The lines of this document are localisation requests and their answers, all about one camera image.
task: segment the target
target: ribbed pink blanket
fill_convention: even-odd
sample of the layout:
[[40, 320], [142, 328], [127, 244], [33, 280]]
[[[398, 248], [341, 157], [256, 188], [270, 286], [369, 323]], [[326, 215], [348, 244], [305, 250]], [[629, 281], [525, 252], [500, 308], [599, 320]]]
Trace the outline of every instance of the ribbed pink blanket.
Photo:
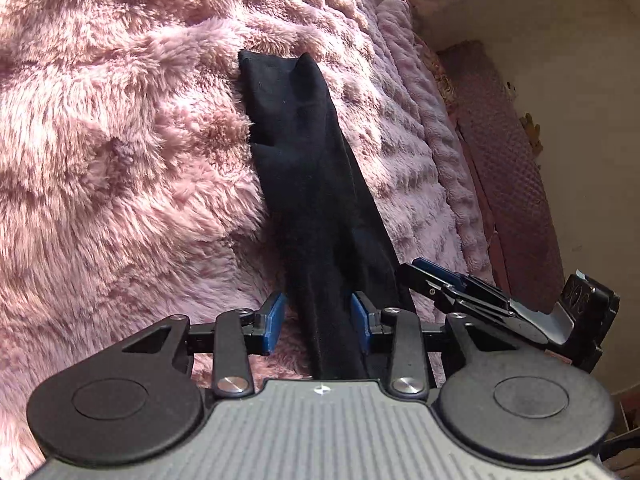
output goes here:
[[[213, 320], [281, 285], [241, 48], [319, 63], [401, 261], [490, 279], [402, 1], [0, 0], [2, 480], [42, 461], [24, 409], [47, 376], [168, 314]], [[276, 355], [252, 362], [259, 380], [305, 374], [294, 309]]]

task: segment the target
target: pink bed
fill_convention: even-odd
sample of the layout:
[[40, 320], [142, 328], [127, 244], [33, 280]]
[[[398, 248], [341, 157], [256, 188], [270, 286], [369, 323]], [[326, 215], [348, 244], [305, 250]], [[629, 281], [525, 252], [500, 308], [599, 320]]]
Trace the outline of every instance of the pink bed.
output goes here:
[[[47, 376], [168, 314], [212, 320], [281, 285], [241, 48], [319, 63], [401, 261], [491, 279], [401, 0], [0, 0], [0, 39], [3, 480], [42, 461], [24, 409]], [[276, 355], [252, 365], [259, 380], [305, 375], [294, 310]]]

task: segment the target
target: pink textured mat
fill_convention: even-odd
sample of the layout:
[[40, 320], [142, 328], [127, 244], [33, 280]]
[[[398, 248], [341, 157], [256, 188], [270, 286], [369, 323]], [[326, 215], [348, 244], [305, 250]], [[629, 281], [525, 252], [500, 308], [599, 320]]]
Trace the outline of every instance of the pink textured mat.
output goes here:
[[440, 54], [458, 97], [458, 124], [495, 217], [513, 297], [549, 312], [564, 285], [540, 172], [500, 75], [481, 43]]
[[[490, 277], [408, 20], [399, 0], [0, 0], [2, 480], [42, 460], [24, 416], [40, 381], [168, 314], [210, 321], [279, 288], [241, 48], [318, 62], [401, 261]], [[292, 311], [252, 367], [260, 381], [305, 364]]]

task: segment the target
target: black mechanical device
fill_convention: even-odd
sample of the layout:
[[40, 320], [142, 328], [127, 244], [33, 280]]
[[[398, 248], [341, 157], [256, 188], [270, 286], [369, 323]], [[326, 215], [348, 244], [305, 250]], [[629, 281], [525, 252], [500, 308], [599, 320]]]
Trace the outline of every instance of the black mechanical device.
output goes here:
[[[612, 478], [595, 459], [612, 402], [585, 371], [618, 310], [612, 291], [577, 272], [541, 314], [422, 258], [398, 280], [446, 320], [353, 294], [362, 352], [388, 355], [381, 380], [269, 380], [256, 392], [248, 355], [273, 352], [277, 293], [215, 323], [169, 316], [63, 370], [27, 406], [47, 456], [31, 479]], [[191, 381], [197, 353], [214, 355], [209, 388]]]

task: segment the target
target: round black disc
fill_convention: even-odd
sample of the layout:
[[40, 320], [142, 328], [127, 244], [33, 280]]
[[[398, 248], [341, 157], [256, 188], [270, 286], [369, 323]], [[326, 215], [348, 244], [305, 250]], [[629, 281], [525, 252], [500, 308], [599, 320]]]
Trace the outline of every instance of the round black disc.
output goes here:
[[202, 397], [189, 377], [151, 354], [100, 354], [44, 381], [27, 406], [49, 456], [91, 466], [139, 462], [191, 433]]
[[586, 455], [613, 418], [595, 379], [537, 351], [479, 352], [445, 382], [436, 408], [471, 448], [523, 465]]

